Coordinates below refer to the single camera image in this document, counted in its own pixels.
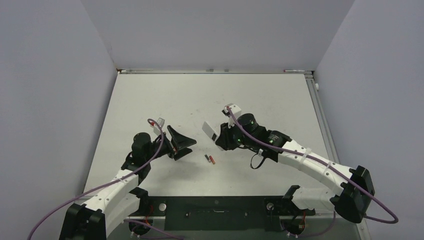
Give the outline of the white remote control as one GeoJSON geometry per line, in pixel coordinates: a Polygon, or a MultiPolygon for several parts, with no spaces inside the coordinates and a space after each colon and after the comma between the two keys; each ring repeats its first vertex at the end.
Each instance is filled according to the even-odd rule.
{"type": "Polygon", "coordinates": [[[219,133],[207,121],[203,122],[201,129],[214,143],[217,141],[219,133]]]}

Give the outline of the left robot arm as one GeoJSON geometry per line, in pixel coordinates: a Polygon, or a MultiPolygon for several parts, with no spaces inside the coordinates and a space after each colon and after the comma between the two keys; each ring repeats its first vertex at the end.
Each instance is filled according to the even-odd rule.
{"type": "Polygon", "coordinates": [[[151,161],[162,156],[177,161],[190,154],[190,147],[197,143],[170,125],[166,129],[163,132],[156,126],[155,139],[146,132],[133,137],[131,151],[111,182],[82,204],[73,203],[67,209],[59,239],[105,240],[129,215],[148,211],[148,191],[139,185],[151,170],[151,161]]]}

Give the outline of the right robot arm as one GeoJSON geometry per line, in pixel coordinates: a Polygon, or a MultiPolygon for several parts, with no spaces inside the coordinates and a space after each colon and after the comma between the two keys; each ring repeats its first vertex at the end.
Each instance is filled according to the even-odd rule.
{"type": "Polygon", "coordinates": [[[375,189],[365,167],[352,168],[323,158],[288,135],[259,125],[251,113],[241,115],[233,125],[222,123],[220,133],[212,132],[210,138],[223,151],[248,149],[263,160],[295,168],[326,187],[293,187],[282,201],[287,213],[329,210],[356,224],[366,217],[375,189]]]}

